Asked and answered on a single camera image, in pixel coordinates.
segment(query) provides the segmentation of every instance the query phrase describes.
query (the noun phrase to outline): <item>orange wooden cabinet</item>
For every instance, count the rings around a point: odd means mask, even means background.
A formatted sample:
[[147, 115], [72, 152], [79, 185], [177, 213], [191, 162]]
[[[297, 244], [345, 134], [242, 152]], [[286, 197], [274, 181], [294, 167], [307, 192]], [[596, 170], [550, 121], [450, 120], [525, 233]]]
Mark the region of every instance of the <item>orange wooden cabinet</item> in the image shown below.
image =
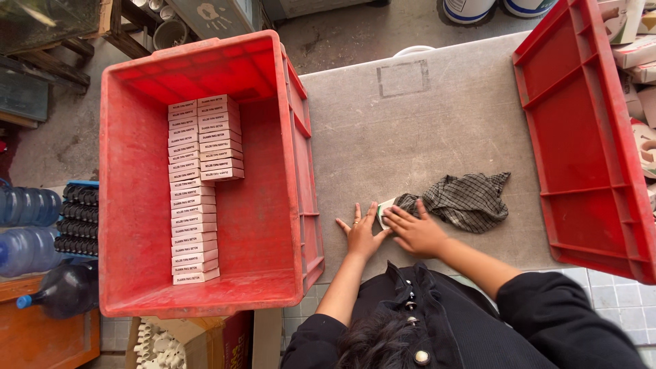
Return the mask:
[[42, 278], [0, 283], [0, 368], [77, 368], [100, 355], [98, 309], [55, 320], [38, 306], [16, 307], [19, 296], [39, 290]]

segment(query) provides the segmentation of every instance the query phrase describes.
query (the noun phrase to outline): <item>red crate lid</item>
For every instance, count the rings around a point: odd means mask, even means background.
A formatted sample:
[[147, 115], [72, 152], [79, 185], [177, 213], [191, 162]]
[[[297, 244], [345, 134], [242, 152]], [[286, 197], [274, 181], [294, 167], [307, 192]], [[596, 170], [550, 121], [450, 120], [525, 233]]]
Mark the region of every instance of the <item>red crate lid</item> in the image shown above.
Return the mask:
[[558, 1], [512, 58], [553, 257], [656, 284], [656, 227], [597, 1]]

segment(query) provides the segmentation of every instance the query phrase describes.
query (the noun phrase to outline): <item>blue plastic bottle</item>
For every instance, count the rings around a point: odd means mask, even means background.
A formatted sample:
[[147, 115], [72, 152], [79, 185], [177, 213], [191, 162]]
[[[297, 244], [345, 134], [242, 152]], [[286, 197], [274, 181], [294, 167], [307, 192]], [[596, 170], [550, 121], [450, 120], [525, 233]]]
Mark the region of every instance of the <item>blue plastic bottle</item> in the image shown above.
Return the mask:
[[0, 233], [0, 276], [45, 272], [61, 263], [54, 250], [55, 228], [14, 228]]
[[59, 217], [62, 199], [38, 188], [0, 188], [0, 227], [47, 227]]
[[68, 319], [98, 307], [98, 261], [60, 265], [46, 274], [37, 293], [16, 300], [19, 309], [40, 305], [53, 319]]

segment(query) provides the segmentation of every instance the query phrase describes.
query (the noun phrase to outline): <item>gray table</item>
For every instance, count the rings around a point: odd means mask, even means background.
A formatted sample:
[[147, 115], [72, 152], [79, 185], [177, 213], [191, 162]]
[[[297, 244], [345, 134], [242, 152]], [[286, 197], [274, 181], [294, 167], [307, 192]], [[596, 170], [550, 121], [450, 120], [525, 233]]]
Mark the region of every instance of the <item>gray table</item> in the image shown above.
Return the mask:
[[[502, 194], [510, 215], [484, 234], [440, 222], [455, 238], [523, 270], [561, 268], [551, 258], [540, 187], [511, 55], [529, 32], [377, 60], [300, 79], [308, 91], [314, 178], [330, 282], [346, 255], [335, 223], [446, 174], [512, 172]], [[374, 232], [380, 231], [376, 222]], [[386, 240], [363, 279], [416, 260]], [[443, 263], [425, 263], [453, 274]]]

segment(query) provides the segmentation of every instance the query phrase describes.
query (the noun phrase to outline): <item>sleeve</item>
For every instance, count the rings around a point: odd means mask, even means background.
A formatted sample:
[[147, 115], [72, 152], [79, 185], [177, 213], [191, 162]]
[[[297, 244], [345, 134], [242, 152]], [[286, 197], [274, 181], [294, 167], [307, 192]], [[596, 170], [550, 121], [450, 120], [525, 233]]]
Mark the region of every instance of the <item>sleeve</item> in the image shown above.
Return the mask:
[[312, 315], [291, 336], [280, 369], [334, 368], [339, 359], [337, 341], [345, 331], [346, 326], [335, 318]]
[[523, 273], [497, 294], [501, 318], [558, 368], [646, 368], [631, 340], [556, 273]]

